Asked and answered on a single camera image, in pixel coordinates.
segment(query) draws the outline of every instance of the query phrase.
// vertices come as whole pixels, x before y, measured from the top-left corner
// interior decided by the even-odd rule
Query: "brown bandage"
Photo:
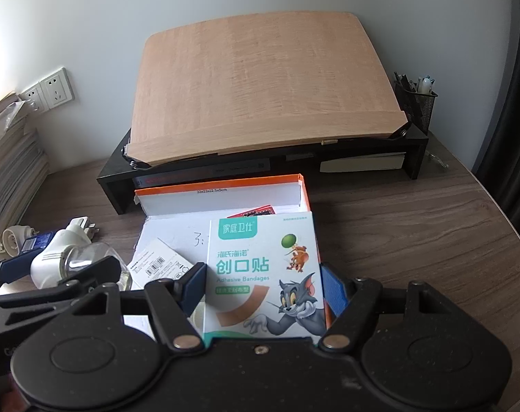
[[[269,287],[255,285],[252,293],[242,305],[231,311],[216,313],[218,322],[222,327],[229,327],[249,318],[262,305]]]

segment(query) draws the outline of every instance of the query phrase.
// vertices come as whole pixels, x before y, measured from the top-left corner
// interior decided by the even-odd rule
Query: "desk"
[[[500,406],[520,400],[520,239],[477,180],[434,137],[428,148],[449,164],[404,171],[319,174],[304,169],[324,261],[349,277],[389,287],[423,279],[504,341],[513,372]],[[129,262],[144,222],[139,206],[117,215],[95,179],[103,162],[50,175],[22,224],[62,228],[88,215]]]

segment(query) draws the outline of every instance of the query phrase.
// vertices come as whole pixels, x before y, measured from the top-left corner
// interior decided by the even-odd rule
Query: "pen holder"
[[[428,134],[431,112],[437,94],[420,94],[405,90],[400,82],[395,82],[395,93],[399,108],[407,115],[407,119],[415,124],[424,134]]]

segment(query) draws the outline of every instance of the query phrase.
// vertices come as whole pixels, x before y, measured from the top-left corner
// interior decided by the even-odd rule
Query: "wall socket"
[[[46,102],[50,108],[57,107],[58,105],[73,100],[73,93],[71,91],[71,86],[69,85],[69,79],[67,79],[65,68],[60,68],[55,73],[42,79],[42,81],[39,82],[39,85],[41,86]]]
[[[38,83],[22,92],[20,97],[31,103],[30,108],[36,115],[40,115],[50,109],[45,99],[45,95],[42,93],[41,85]]]

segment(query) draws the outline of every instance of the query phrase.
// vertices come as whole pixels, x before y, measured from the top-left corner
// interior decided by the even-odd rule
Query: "white wall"
[[[469,168],[490,121],[508,47],[511,0],[0,0],[0,95],[65,66],[75,101],[37,119],[54,170],[104,158],[130,127],[147,37],[240,13],[356,14],[388,74],[428,73],[431,129]]]

